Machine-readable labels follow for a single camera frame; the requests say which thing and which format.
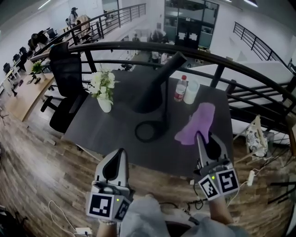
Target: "white cup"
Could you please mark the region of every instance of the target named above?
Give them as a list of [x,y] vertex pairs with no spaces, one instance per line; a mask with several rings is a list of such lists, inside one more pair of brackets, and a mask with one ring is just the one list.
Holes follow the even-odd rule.
[[184,95],[184,102],[188,105],[193,104],[195,97],[198,93],[200,84],[196,81],[189,81],[188,86]]

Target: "white vase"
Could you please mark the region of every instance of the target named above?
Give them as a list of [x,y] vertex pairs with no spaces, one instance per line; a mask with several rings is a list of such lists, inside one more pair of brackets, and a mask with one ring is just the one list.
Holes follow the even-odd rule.
[[101,100],[98,98],[98,103],[105,113],[109,113],[111,111],[111,103],[109,100]]
[[42,72],[42,73],[40,73],[40,74],[38,74],[38,76],[41,78],[41,80],[45,80],[46,79],[46,77],[45,77],[45,75],[44,75],[44,73]]

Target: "power adapter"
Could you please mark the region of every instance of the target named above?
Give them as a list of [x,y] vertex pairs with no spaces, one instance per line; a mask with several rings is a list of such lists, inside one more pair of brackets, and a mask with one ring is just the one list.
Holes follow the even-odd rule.
[[85,232],[87,233],[88,236],[90,236],[93,232],[91,230],[91,228],[75,228],[76,229],[76,232],[77,234],[80,234],[80,235],[86,235]]
[[254,177],[255,177],[255,172],[253,170],[251,170],[249,173],[248,181],[247,181],[248,186],[252,186],[253,181],[254,181]]

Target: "wooden floor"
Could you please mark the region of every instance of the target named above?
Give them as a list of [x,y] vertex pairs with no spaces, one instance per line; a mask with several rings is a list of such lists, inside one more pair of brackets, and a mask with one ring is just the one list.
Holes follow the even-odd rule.
[[[49,114],[41,114],[37,107],[29,119],[50,134],[57,141],[56,146],[44,141],[35,130],[27,128],[13,116],[4,118],[6,126],[0,120],[0,205],[11,212],[19,211],[21,217],[27,216],[25,228],[36,237],[70,236],[52,222],[48,209],[50,200],[64,210],[74,227],[89,226],[96,232],[98,221],[85,215],[85,195],[91,189],[99,161],[86,152],[78,151],[74,144],[61,140],[62,135],[49,127],[50,109],[47,110]],[[243,157],[245,150],[243,139],[235,141],[235,158]],[[257,163],[236,165],[240,183],[247,180],[251,169],[259,167]],[[196,199],[185,178],[135,165],[129,168],[129,183],[138,196],[153,193],[159,202],[174,202],[184,208],[187,207],[186,202]],[[253,186],[244,185],[229,206],[236,224],[243,226],[252,236],[282,236],[293,204],[286,201],[267,205],[268,200],[285,192],[285,189],[268,185],[273,181],[287,181],[291,170],[295,172],[294,162],[282,168],[278,160],[255,177]],[[55,221],[73,231],[54,205],[51,209]],[[208,211],[207,205],[202,211]]]

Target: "plastic bottle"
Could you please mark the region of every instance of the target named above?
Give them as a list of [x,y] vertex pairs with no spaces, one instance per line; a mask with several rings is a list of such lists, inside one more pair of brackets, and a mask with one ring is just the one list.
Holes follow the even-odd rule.
[[185,94],[185,90],[187,87],[187,76],[183,75],[182,79],[178,81],[177,83],[177,87],[176,87],[176,91],[175,91],[175,95],[174,95],[174,99],[177,102],[182,101],[184,94]]

